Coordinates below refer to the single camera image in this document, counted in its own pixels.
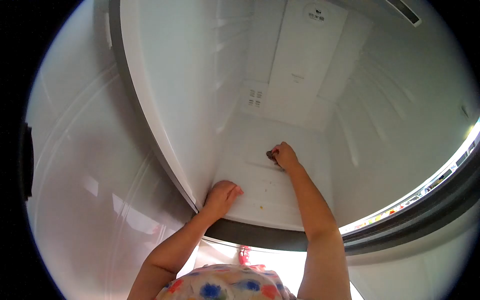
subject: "floral shirt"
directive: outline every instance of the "floral shirt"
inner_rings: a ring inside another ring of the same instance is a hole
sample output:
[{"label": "floral shirt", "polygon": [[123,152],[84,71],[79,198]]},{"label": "floral shirt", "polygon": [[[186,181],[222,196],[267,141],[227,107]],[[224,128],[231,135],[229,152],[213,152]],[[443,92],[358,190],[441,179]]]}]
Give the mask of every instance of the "floral shirt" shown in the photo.
[{"label": "floral shirt", "polygon": [[155,300],[294,300],[274,271],[261,265],[214,264],[169,282]]}]

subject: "person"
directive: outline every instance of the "person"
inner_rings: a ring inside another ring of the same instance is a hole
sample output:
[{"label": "person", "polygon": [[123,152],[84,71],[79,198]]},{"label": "person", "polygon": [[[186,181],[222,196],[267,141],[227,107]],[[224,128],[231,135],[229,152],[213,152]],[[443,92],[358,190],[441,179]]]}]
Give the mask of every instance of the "person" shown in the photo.
[{"label": "person", "polygon": [[[290,177],[308,239],[298,297],[351,299],[345,250],[332,212],[290,145],[282,142],[272,152]],[[148,255],[128,299],[296,299],[274,271],[255,266],[215,264],[176,279],[206,230],[242,194],[241,187],[233,182],[215,184],[203,209]]]}]

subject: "white refrigerator wall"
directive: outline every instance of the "white refrigerator wall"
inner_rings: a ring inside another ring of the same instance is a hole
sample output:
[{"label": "white refrigerator wall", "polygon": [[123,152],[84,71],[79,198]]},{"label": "white refrigerator wall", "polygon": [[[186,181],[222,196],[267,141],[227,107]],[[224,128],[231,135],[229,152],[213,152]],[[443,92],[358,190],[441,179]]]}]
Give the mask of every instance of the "white refrigerator wall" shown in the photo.
[{"label": "white refrigerator wall", "polygon": [[359,7],[373,28],[326,130],[339,226],[419,186],[479,116],[474,77],[450,31],[427,3],[406,3],[419,27]]},{"label": "white refrigerator wall", "polygon": [[393,248],[347,257],[350,281],[368,300],[444,299],[479,234],[479,203],[445,227]]},{"label": "white refrigerator wall", "polygon": [[67,299],[127,298],[145,257],[192,215],[137,125],[108,48],[107,11],[107,0],[74,11],[26,118],[35,154],[28,217]]},{"label": "white refrigerator wall", "polygon": [[240,97],[253,1],[136,0],[122,1],[120,10],[145,117],[178,180],[202,207]]}]

